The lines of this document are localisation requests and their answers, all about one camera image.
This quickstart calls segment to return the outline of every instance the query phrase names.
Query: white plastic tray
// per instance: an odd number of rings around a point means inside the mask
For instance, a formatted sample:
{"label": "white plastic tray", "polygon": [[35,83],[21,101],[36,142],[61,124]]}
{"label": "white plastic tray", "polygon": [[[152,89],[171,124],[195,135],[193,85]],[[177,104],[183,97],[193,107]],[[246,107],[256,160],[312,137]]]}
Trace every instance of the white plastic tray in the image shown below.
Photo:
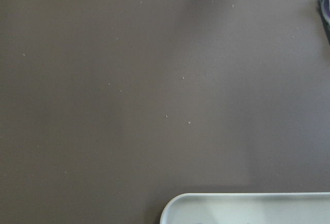
{"label": "white plastic tray", "polygon": [[173,198],[160,224],[329,224],[330,193],[204,194]]}

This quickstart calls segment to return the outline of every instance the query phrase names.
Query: gray table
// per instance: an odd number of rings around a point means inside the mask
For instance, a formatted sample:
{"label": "gray table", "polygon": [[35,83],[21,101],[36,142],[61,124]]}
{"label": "gray table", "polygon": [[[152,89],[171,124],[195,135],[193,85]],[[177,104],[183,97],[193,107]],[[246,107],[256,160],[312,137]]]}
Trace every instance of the gray table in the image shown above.
{"label": "gray table", "polygon": [[185,192],[329,191],[316,0],[0,5],[0,223],[156,224]]}

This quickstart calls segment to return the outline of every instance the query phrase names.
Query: gray surface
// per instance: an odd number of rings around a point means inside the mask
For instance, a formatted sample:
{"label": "gray surface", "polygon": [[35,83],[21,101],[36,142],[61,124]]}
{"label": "gray surface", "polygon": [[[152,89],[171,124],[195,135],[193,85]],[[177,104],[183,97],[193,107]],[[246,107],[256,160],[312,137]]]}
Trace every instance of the gray surface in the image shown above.
{"label": "gray surface", "polygon": [[330,190],[316,0],[0,1],[0,223],[155,224],[183,192]]}

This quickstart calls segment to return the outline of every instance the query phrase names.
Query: white tray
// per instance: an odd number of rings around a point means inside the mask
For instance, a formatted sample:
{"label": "white tray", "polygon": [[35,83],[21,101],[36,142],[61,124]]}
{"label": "white tray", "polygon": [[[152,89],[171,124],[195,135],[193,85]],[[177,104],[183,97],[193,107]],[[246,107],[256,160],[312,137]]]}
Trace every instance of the white tray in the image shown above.
{"label": "white tray", "polygon": [[188,193],[173,198],[160,224],[330,224],[330,193]]}

